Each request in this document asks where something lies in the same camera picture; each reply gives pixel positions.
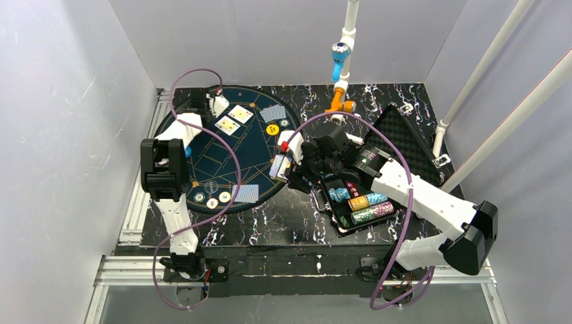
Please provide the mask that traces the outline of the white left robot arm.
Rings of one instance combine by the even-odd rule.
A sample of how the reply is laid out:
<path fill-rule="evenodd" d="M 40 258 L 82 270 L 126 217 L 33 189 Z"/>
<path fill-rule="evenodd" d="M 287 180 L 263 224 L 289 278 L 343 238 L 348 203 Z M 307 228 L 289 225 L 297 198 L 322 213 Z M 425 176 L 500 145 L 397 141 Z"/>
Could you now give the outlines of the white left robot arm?
<path fill-rule="evenodd" d="M 159 130 L 154 138 L 142 140 L 141 187 L 150 195 L 159 208 L 167 233 L 171 255 L 182 257 L 194 255 L 198 249 L 198 237 L 193 230 L 184 230 L 191 225 L 188 215 L 186 194 L 190 186 L 188 169 L 188 147 L 204 122 L 214 116 L 211 108 L 213 93 L 207 88 L 190 91 L 189 97 L 175 108 L 177 117 Z"/>

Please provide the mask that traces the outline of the yellow poker chip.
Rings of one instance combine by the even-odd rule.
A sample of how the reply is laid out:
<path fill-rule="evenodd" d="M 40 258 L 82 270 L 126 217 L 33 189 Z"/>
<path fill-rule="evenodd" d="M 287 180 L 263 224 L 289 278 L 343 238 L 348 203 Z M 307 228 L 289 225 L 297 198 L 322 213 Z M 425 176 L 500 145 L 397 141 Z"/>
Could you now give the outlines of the yellow poker chip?
<path fill-rule="evenodd" d="M 221 203 L 228 203 L 231 200 L 231 197 L 232 195 L 230 192 L 224 191 L 219 194 L 219 201 Z"/>

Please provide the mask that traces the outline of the yellow big blind button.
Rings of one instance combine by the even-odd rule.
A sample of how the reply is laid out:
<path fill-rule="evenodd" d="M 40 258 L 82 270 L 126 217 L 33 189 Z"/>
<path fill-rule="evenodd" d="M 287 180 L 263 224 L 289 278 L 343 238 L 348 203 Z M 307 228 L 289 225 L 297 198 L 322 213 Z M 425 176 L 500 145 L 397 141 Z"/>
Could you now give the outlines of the yellow big blind button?
<path fill-rule="evenodd" d="M 267 127 L 266 127 L 266 133 L 267 133 L 269 136 L 276 136 L 276 135 L 278 135 L 278 134 L 280 133 L 280 131 L 281 131 L 281 130 L 280 130 L 280 127 L 279 127 L 278 125 L 276 125 L 276 124 L 269 124 L 269 125 L 267 125 Z"/>

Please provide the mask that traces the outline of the blue backed card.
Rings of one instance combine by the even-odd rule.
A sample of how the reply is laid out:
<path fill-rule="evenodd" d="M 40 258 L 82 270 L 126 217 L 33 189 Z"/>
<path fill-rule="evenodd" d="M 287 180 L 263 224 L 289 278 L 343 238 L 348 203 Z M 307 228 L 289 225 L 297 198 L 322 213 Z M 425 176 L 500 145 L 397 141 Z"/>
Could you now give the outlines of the blue backed card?
<path fill-rule="evenodd" d="M 279 118 L 275 107 L 267 107 L 262 109 L 260 115 L 266 123 Z"/>
<path fill-rule="evenodd" d="M 258 184 L 248 184 L 243 187 L 244 189 L 244 200 L 247 203 L 255 203 L 259 199 L 259 185 Z"/>
<path fill-rule="evenodd" d="M 250 189 L 244 188 L 243 186 L 238 188 L 238 186 L 234 185 L 232 187 L 231 195 L 234 196 L 234 201 L 238 203 L 249 203 L 251 201 Z"/>
<path fill-rule="evenodd" d="M 282 105 L 274 105 L 269 107 L 269 116 L 272 120 L 276 119 L 285 119 L 286 118 L 286 110 L 285 107 Z"/>

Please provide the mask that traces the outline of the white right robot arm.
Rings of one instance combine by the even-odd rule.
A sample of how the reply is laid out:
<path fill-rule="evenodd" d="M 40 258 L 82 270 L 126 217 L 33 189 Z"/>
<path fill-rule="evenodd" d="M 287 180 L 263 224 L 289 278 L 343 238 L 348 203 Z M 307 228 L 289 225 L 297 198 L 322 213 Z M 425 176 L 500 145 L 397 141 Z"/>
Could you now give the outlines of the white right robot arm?
<path fill-rule="evenodd" d="M 310 142 L 299 130 L 282 131 L 277 144 L 291 158 L 285 170 L 289 187 L 309 192 L 322 175 L 334 174 L 383 194 L 440 230 L 395 244 L 386 267 L 402 273 L 448 265 L 477 275 L 497 238 L 497 207 L 486 200 L 478 205 L 462 200 L 412 174 L 403 155 L 382 150 L 379 134 L 370 130 L 365 139 L 349 137 L 332 122 L 316 128 Z"/>

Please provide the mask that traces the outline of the clear dealer button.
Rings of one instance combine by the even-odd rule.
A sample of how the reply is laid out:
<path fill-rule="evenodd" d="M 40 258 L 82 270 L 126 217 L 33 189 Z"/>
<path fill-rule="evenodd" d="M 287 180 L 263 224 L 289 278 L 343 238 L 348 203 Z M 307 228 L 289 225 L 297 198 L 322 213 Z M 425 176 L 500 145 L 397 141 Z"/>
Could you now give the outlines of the clear dealer button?
<path fill-rule="evenodd" d="M 204 183 L 204 191 L 207 194 L 212 195 L 215 192 L 217 192 L 218 190 L 219 190 L 219 184 L 217 181 L 209 180 L 209 181 Z"/>

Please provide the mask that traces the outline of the boxed deck of playing cards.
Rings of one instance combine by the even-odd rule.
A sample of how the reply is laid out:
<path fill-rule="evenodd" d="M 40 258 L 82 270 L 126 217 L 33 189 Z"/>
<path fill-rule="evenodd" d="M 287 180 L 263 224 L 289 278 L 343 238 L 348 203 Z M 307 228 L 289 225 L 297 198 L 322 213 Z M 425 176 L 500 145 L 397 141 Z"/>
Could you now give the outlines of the boxed deck of playing cards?
<path fill-rule="evenodd" d="M 288 182 L 285 173 L 289 169 L 290 165 L 291 157 L 283 154 L 276 155 L 269 170 L 270 178 L 280 182 Z"/>

